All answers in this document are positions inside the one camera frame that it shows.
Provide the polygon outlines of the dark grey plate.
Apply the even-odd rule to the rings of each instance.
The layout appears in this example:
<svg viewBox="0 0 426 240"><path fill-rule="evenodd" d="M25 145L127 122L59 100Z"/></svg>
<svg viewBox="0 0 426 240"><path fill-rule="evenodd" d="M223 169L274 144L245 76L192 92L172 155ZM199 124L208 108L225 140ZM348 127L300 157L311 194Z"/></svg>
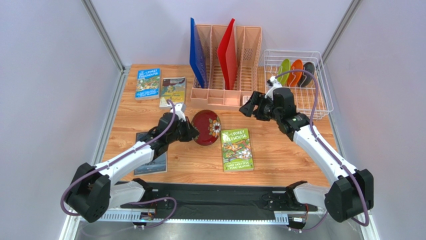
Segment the dark grey plate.
<svg viewBox="0 0 426 240"><path fill-rule="evenodd" d="M303 69L305 71L309 72L311 75L314 75L315 74L315 70L316 70L315 69L315 65L312 62L305 63L303 65ZM300 87L300 88L307 87L311 83L311 81L313 79L311 75L303 72L302 76L301 76L301 78L299 80L299 82L297 83L297 86Z"/></svg>

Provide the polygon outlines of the dark red floral plate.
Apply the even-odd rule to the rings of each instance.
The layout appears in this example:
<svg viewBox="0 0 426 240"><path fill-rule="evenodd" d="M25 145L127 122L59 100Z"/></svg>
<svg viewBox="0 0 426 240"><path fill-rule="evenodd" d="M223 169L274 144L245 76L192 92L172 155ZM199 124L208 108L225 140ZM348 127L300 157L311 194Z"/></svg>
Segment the dark red floral plate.
<svg viewBox="0 0 426 240"><path fill-rule="evenodd" d="M191 124L199 132L194 141L201 146L214 144L221 134L222 123L217 113L212 110L201 110L195 114Z"/></svg>

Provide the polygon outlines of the green plate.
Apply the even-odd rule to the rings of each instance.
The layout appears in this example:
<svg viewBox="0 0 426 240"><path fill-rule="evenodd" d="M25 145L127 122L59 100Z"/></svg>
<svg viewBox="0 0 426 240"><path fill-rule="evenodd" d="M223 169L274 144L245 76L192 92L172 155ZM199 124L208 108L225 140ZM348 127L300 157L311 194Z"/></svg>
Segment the green plate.
<svg viewBox="0 0 426 240"><path fill-rule="evenodd" d="M277 72L278 77L276 78L282 86L285 86L289 77L288 73L287 74L283 74L283 73L290 70L291 70L291 61L288 58L286 58L282 61L280 67L278 68L278 72Z"/></svg>

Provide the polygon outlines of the orange plate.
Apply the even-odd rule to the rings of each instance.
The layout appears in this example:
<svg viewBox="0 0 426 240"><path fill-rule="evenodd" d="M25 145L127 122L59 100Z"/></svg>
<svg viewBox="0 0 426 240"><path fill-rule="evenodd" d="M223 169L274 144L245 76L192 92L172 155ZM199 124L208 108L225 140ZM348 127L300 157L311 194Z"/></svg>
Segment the orange plate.
<svg viewBox="0 0 426 240"><path fill-rule="evenodd" d="M291 70L303 70L304 69L304 64L302 62L301 59L297 59L295 60L291 67ZM298 86L298 82L300 81L301 77L302 77L302 72L301 71L295 71L295 72L291 72L288 76L286 85L288 87L297 87Z"/></svg>

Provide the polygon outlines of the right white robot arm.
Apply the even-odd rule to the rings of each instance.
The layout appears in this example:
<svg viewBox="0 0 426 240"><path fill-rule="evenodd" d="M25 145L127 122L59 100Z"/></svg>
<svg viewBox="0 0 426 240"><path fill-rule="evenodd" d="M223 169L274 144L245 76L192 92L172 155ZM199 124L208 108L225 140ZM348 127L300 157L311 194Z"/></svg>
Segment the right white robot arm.
<svg viewBox="0 0 426 240"><path fill-rule="evenodd" d="M260 121L274 120L279 130L311 157L329 181L330 187L304 180L288 185L285 194L291 208L303 204L316 206L325 209L338 223L364 214L363 225L369 224L368 211L374 207L373 174L368 169L357 169L327 143L309 117L297 111L290 89L254 91L239 111Z"/></svg>

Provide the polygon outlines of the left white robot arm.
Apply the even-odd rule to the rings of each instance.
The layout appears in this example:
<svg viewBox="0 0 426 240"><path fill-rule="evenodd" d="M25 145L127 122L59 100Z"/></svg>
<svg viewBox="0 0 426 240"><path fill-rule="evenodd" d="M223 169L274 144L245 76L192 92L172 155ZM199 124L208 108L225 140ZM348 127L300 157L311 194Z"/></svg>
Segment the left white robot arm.
<svg viewBox="0 0 426 240"><path fill-rule="evenodd" d="M69 187L61 196L61 208L71 207L74 216L81 216L87 222L99 220L108 209L140 201L148 190L140 179L120 184L128 173L148 164L167 152L174 142L190 142L199 131L189 119L179 114L165 113L158 125L141 135L138 141L116 157L90 165L80 165Z"/></svg>

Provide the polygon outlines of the white wire dish rack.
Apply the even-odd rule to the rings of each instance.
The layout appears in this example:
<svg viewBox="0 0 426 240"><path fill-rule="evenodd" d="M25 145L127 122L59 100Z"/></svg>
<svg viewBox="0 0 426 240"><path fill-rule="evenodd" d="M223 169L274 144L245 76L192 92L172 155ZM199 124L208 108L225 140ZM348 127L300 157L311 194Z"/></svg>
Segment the white wire dish rack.
<svg viewBox="0 0 426 240"><path fill-rule="evenodd" d="M263 52L262 62L266 80L278 75L278 69L284 59L289 59L291 65L295 60L300 59L303 65L307 62L312 62L315 66L314 76L317 79L318 88L316 88L313 80L306 87L290 87L287 86L287 83L283 86L290 89L293 93L297 111L310 116L314 102L317 100L313 114L315 120L320 120L332 112L334 106L331 100L330 87L321 53L318 51L267 49Z"/></svg>

